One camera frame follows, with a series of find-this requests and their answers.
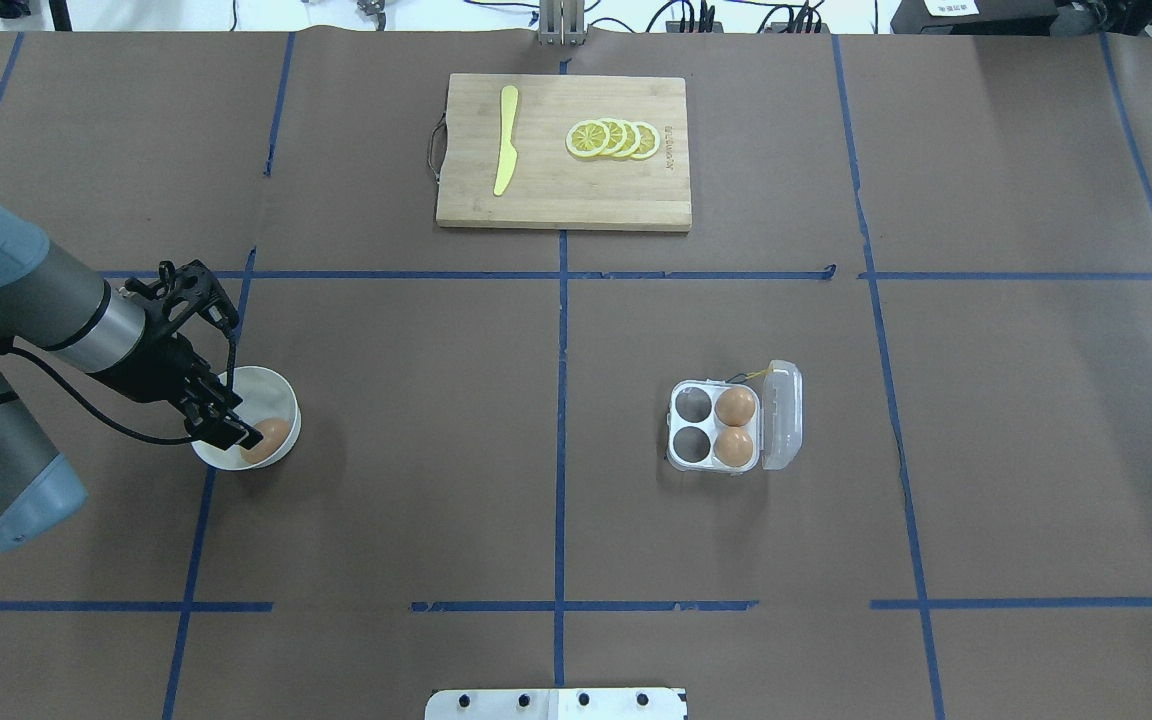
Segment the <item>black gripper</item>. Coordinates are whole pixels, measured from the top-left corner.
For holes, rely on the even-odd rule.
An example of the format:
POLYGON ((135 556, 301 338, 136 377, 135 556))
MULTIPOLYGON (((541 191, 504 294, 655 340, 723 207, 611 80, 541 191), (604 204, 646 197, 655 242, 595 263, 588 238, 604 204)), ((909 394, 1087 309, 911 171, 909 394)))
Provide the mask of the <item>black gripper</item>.
POLYGON ((145 325, 132 350, 97 373, 97 381, 138 404, 168 402, 183 415, 194 442, 219 450, 262 442, 262 430, 234 411, 241 397, 233 382, 223 381, 180 333, 198 316, 225 338, 230 351, 227 366, 233 367, 241 314, 215 274, 200 260, 182 266, 164 260, 156 281, 129 278, 118 295, 142 311, 145 325))

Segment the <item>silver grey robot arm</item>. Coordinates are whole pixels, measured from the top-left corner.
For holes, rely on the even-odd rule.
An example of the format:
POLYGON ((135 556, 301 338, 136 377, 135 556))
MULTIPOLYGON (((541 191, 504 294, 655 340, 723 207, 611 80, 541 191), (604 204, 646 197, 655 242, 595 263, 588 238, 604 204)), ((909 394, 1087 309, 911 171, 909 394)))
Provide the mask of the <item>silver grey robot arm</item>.
MULTIPOLYGON (((168 404, 179 445, 252 448, 260 429, 238 416, 232 372, 219 376, 180 333, 200 316, 236 347, 241 316, 200 262, 160 264, 156 281, 115 288, 63 247, 0 205, 0 357, 47 376, 51 354, 137 404, 168 404)), ((0 372, 0 552, 68 520, 88 488, 0 372)))

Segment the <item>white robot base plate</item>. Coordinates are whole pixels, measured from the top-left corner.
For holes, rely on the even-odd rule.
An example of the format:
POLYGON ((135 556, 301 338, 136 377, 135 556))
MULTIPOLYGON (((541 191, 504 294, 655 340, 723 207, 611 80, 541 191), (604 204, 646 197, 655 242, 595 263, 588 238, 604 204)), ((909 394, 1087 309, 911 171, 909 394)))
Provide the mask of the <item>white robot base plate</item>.
POLYGON ((586 687, 444 689, 425 719, 687 719, 684 689, 586 687))

